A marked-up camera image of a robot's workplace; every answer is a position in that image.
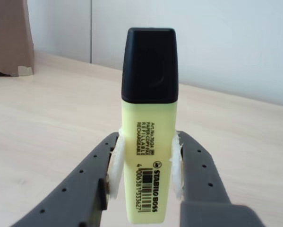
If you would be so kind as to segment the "gray gripper finger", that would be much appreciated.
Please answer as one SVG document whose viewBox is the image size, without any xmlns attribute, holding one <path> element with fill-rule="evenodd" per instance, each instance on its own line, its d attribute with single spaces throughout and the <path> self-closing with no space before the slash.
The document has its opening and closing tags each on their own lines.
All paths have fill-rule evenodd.
<svg viewBox="0 0 283 227">
<path fill-rule="evenodd" d="M 194 138 L 180 131 L 183 159 L 181 227 L 260 227 L 249 207 L 232 204 L 212 156 Z"/>
<path fill-rule="evenodd" d="M 124 166 L 122 130 L 102 140 L 15 227 L 98 227 L 110 198 L 118 195 Z"/>
</svg>

